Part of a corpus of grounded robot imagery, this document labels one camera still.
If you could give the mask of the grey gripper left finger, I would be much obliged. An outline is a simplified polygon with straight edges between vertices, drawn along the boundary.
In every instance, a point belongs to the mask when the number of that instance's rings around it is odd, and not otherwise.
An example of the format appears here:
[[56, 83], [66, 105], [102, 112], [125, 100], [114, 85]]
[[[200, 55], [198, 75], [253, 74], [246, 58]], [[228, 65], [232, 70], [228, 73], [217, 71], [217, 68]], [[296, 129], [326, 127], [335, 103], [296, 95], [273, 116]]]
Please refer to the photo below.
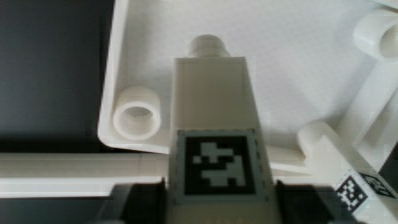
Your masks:
[[88, 224], [166, 224], [166, 183], [118, 184]]

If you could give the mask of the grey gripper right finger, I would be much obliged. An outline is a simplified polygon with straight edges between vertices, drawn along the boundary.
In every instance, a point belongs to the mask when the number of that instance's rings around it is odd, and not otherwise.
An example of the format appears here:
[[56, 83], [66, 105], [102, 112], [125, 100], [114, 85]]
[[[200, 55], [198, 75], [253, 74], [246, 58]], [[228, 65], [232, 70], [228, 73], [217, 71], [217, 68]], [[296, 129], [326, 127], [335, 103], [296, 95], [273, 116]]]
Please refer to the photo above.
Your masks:
[[361, 224], [331, 186], [278, 181], [276, 193], [285, 224]]

